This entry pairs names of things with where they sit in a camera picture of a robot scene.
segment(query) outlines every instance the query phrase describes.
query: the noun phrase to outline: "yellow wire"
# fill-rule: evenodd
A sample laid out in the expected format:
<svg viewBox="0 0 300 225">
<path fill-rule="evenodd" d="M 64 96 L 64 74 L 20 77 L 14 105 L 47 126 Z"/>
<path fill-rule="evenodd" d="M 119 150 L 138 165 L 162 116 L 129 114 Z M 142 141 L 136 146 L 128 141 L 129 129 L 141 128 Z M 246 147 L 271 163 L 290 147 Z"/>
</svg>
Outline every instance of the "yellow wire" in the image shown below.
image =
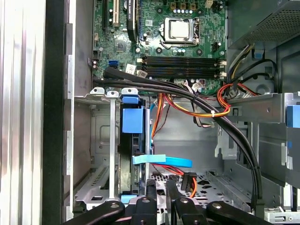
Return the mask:
<svg viewBox="0 0 300 225">
<path fill-rule="evenodd" d="M 162 103 L 164 102 L 163 99 L 162 99 L 162 96 L 163 96 L 162 94 L 158 94 L 157 116 L 156 116 L 155 124 L 154 124 L 153 129 L 152 129 L 152 132 L 151 132 L 151 137 L 152 137 L 152 138 L 153 138 L 154 132 L 155 132 L 157 126 L 158 126 L 158 119 L 159 119 L 159 118 L 158 118 L 158 113 L 159 113 L 159 111 L 160 111 L 160 108 L 161 108 L 161 106 L 162 106 Z"/>
<path fill-rule="evenodd" d="M 251 49 L 254 47 L 254 44 L 253 45 L 251 45 L 250 46 L 250 48 L 245 52 L 245 54 L 248 54 L 250 51 L 251 51 Z M 233 71 L 233 73 L 232 73 L 232 75 L 231 75 L 231 79 L 233 79 L 234 78 L 234 75 L 235 75 L 235 72 L 237 71 L 237 69 L 238 69 L 238 67 L 240 66 L 240 63 L 241 63 L 242 61 L 239 61 L 239 63 L 236 65 L 236 67 L 234 68 L 234 71 Z"/>
<path fill-rule="evenodd" d="M 200 114 L 200 113 L 194 113 L 194 112 L 190 112 L 189 110 L 181 107 L 180 105 L 176 104 L 175 102 L 172 101 L 172 98 L 170 98 L 169 95 L 167 95 L 167 98 L 179 109 L 186 111 L 188 114 L 192 115 L 192 116 L 196 116 L 196 117 L 212 117 L 212 114 Z M 225 116 L 230 112 L 230 108 L 228 109 L 228 111 L 226 112 L 218 112 L 216 113 L 214 116 Z"/>
</svg>

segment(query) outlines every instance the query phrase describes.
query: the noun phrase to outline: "cpu socket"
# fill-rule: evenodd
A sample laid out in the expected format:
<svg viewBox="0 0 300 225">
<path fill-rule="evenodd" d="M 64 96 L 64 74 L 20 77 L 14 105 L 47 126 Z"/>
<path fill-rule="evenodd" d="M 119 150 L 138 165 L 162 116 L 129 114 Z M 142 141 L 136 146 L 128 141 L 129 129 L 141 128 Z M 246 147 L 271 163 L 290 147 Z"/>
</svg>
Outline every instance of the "cpu socket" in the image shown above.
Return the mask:
<svg viewBox="0 0 300 225">
<path fill-rule="evenodd" d="M 165 44 L 197 45 L 199 44 L 199 37 L 196 35 L 198 26 L 197 19 L 165 18 L 160 31 Z"/>
</svg>

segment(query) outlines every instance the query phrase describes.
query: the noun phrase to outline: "motherboard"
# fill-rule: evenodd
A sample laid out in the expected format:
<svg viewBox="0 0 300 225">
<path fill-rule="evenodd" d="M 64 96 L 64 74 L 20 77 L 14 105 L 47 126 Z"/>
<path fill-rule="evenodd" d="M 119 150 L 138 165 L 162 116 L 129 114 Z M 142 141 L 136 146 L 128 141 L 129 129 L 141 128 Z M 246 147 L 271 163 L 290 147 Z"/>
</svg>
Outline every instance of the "motherboard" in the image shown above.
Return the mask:
<svg viewBox="0 0 300 225">
<path fill-rule="evenodd" d="M 93 75 L 107 67 L 215 93 L 224 78 L 225 3 L 95 0 Z"/>
</svg>

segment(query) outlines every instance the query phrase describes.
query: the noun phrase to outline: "screw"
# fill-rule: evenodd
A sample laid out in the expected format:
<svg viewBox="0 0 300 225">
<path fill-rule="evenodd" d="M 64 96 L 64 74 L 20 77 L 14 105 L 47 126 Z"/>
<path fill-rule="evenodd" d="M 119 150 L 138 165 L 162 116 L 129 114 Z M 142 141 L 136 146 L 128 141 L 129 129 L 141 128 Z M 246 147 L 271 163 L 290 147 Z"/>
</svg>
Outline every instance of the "screw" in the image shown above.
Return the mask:
<svg viewBox="0 0 300 225">
<path fill-rule="evenodd" d="M 218 204 L 218 203 L 213 203 L 213 205 L 212 205 L 212 207 L 214 207 L 214 208 L 216 208 L 216 209 L 220 209 L 220 208 L 222 208 L 222 206 L 220 205 L 220 204 Z"/>
<path fill-rule="evenodd" d="M 181 198 L 180 201 L 181 201 L 182 203 L 187 203 L 187 202 L 188 202 L 186 198 Z"/>
<path fill-rule="evenodd" d="M 111 205 L 111 208 L 117 208 L 117 207 L 119 207 L 119 205 L 117 205 L 117 204 Z"/>
<path fill-rule="evenodd" d="M 149 200 L 149 199 L 147 199 L 147 198 L 144 198 L 144 199 L 142 200 L 142 202 L 143 202 L 143 203 L 149 203 L 149 202 L 150 202 L 150 200 Z"/>
</svg>

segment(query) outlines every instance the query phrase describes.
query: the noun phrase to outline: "white connector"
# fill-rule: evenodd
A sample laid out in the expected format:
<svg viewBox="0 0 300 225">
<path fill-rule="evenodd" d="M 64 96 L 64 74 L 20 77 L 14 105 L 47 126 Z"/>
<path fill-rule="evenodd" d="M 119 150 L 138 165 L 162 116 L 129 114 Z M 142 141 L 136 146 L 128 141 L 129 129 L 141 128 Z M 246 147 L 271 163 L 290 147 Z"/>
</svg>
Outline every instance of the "white connector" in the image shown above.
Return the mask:
<svg viewBox="0 0 300 225">
<path fill-rule="evenodd" d="M 223 79 L 225 79 L 226 77 L 227 77 L 227 73 L 225 73 L 225 72 L 221 72 L 221 73 L 219 74 L 220 80 L 223 80 Z"/>
<path fill-rule="evenodd" d="M 213 4 L 213 0 L 206 0 L 205 7 L 206 8 L 211 8 L 212 4 Z"/>
<path fill-rule="evenodd" d="M 221 61 L 221 62 L 219 63 L 219 65 L 220 65 L 220 66 L 227 66 L 227 61 Z"/>
</svg>

